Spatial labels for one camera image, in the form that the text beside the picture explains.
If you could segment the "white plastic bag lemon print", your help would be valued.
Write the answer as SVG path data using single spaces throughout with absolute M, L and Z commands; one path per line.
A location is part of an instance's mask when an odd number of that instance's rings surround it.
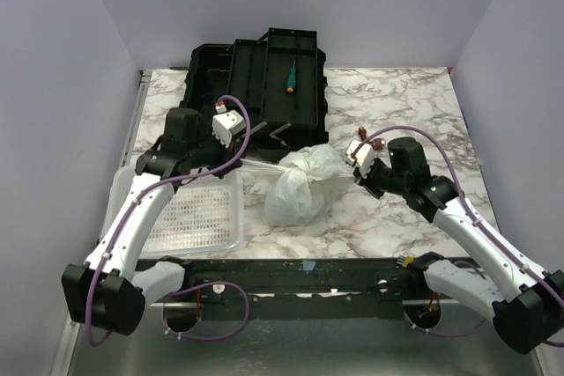
M 344 157 L 329 144 L 292 151 L 277 164 L 245 159 L 243 169 L 269 179 L 264 214 L 275 226 L 308 225 L 353 184 Z

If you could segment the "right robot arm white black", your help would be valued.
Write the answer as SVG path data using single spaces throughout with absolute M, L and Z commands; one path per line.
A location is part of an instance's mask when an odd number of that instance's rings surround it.
M 455 240 L 482 268 L 475 275 L 437 253 L 402 260 L 406 290 L 423 299 L 444 294 L 493 324 L 507 346 L 527 354 L 563 328 L 563 273 L 548 272 L 495 230 L 454 181 L 433 176 L 422 145 L 412 137 L 388 144 L 385 164 L 366 141 L 353 140 L 346 162 L 358 185 L 376 198 L 401 196 L 409 208 Z

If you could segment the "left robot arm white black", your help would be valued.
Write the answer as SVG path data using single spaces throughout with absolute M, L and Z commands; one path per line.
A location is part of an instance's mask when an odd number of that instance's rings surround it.
M 70 317 L 85 326 L 88 342 L 99 346 L 93 329 L 108 335 L 130 335 L 145 309 L 171 295 L 189 299 L 196 288 L 187 264 L 169 255 L 137 272 L 145 242 L 161 212 L 187 183 L 213 175 L 222 178 L 240 166 L 250 139 L 250 118 L 243 105 L 226 109 L 225 95 L 216 103 L 211 134 L 195 109 L 176 107 L 167 113 L 162 138 L 140 156 L 130 192 L 97 247 L 82 265 L 68 265 L 62 275 Z

